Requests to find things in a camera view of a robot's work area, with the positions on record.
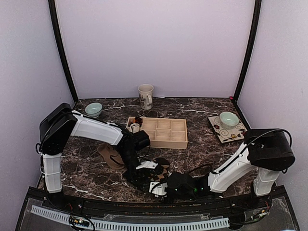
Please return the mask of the beige ribbed sock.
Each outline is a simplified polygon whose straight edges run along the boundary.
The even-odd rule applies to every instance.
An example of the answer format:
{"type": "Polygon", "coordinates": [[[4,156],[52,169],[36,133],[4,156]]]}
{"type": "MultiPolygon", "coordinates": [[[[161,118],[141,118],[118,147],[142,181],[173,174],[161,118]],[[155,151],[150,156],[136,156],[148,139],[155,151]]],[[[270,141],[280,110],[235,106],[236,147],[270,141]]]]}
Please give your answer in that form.
{"type": "Polygon", "coordinates": [[[97,147],[97,152],[111,169],[120,170],[125,167],[122,157],[111,145],[103,143],[97,147]]]}

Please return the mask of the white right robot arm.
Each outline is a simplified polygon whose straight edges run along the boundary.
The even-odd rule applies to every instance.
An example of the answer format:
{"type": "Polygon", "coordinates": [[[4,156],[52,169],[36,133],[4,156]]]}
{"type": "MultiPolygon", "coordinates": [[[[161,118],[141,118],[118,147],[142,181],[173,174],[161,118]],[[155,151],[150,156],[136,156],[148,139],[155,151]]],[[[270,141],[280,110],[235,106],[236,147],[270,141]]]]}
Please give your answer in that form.
{"type": "Polygon", "coordinates": [[[279,174],[285,174],[294,162],[289,131],[282,128],[251,129],[245,133],[238,150],[217,169],[199,178],[192,177],[190,172],[173,172],[167,178],[162,202],[217,198],[241,177],[258,169],[252,193],[245,199],[245,204],[255,209],[271,192],[279,174]]]}

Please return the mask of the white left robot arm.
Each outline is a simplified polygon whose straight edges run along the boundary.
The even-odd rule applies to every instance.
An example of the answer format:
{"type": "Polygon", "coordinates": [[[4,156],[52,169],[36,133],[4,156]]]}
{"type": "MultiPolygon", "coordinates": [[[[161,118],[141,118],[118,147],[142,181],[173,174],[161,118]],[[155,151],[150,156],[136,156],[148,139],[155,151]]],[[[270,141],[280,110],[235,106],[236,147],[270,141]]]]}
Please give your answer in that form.
{"type": "Polygon", "coordinates": [[[124,177],[136,187],[148,182],[158,164],[155,161],[141,161],[138,151],[150,146],[149,135],[144,131],[130,132],[124,126],[91,118],[67,103],[57,106],[39,125],[40,141],[37,152],[41,156],[42,173],[49,202],[58,210],[68,206],[68,199],[60,192],[62,186],[62,155],[72,139],[109,144],[119,153],[126,172],[124,177]]]}

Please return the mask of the brown yellow argyle sock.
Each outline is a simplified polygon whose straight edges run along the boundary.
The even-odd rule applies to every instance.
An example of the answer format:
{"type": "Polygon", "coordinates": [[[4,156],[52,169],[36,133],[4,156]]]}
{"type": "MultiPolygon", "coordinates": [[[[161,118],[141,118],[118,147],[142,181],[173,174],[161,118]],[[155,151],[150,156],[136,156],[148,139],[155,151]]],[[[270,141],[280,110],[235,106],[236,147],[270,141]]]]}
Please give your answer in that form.
{"type": "Polygon", "coordinates": [[[169,176],[170,162],[162,157],[156,158],[154,162],[158,165],[149,179],[153,182],[163,182],[169,176]]]}

